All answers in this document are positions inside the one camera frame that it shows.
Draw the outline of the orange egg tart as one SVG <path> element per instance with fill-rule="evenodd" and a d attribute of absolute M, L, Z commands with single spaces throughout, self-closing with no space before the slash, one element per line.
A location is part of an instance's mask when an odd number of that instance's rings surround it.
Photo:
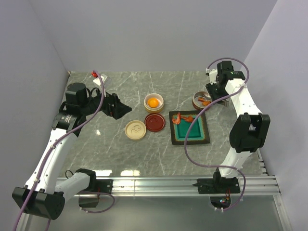
<path fill-rule="evenodd" d="M 149 107 L 151 108 L 156 108 L 159 106 L 159 101 L 158 99 L 156 98 L 150 98 L 148 101 L 147 101 L 147 104 Z"/>

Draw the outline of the red toy shrimp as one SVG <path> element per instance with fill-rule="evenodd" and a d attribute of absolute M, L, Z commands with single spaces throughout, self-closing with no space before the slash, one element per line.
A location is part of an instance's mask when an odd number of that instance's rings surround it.
<path fill-rule="evenodd" d="M 173 117 L 172 118 L 172 122 L 173 124 L 175 125 L 179 125 L 180 122 L 181 122 L 181 115 L 180 115 L 180 112 L 177 113 L 177 116 L 176 117 Z"/>

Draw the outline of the metal food tongs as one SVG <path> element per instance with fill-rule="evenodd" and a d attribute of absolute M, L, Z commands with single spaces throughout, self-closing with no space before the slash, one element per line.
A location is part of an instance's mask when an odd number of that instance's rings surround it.
<path fill-rule="evenodd" d="M 231 106 L 232 102 L 231 99 L 225 99 L 218 102 L 218 104 L 229 107 Z"/>

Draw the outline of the orange chicken drumstick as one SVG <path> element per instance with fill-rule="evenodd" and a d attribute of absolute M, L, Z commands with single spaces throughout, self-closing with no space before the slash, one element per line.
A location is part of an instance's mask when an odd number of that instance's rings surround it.
<path fill-rule="evenodd" d="M 199 97 L 199 98 L 198 98 L 198 101 L 199 101 L 203 106 L 208 106 L 208 105 L 211 103 L 210 100 L 207 100 L 207 99 L 205 99 L 205 98 L 203 98 L 203 97 Z"/>

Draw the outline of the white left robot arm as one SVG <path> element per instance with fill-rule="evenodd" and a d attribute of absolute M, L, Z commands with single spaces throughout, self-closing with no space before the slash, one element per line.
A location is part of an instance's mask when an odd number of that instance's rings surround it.
<path fill-rule="evenodd" d="M 65 203 L 80 191 L 93 193 L 98 190 L 96 173 L 78 169 L 65 182 L 57 184 L 65 158 L 79 137 L 87 116 L 104 112 L 120 119 L 131 111 L 118 95 L 101 92 L 99 88 L 89 90 L 83 83 L 70 84 L 65 92 L 65 101 L 54 118 L 49 144 L 24 187 L 15 187 L 12 197 L 27 214 L 55 220 Z"/>

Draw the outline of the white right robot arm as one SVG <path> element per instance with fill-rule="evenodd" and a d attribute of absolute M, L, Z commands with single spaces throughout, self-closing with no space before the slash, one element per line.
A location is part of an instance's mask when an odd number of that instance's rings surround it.
<path fill-rule="evenodd" d="M 219 193 L 229 187 L 228 179 L 237 177 L 246 159 L 263 147 L 270 126 L 270 116 L 260 111 L 248 90 L 249 73 L 234 70 L 233 61 L 220 58 L 215 61 L 216 69 L 206 69 L 210 80 L 206 89 L 212 102 L 230 99 L 237 115 L 229 135 L 231 148 L 218 167 L 220 176 L 212 181 Z"/>

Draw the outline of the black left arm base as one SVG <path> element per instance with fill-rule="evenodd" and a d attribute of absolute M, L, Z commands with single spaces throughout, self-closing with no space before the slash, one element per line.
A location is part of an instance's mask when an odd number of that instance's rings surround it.
<path fill-rule="evenodd" d="M 98 180 L 96 176 L 96 172 L 80 168 L 75 171 L 75 173 L 83 173 L 90 177 L 89 184 L 87 188 L 83 189 L 85 192 L 103 192 L 111 194 L 113 188 L 113 180 Z"/>

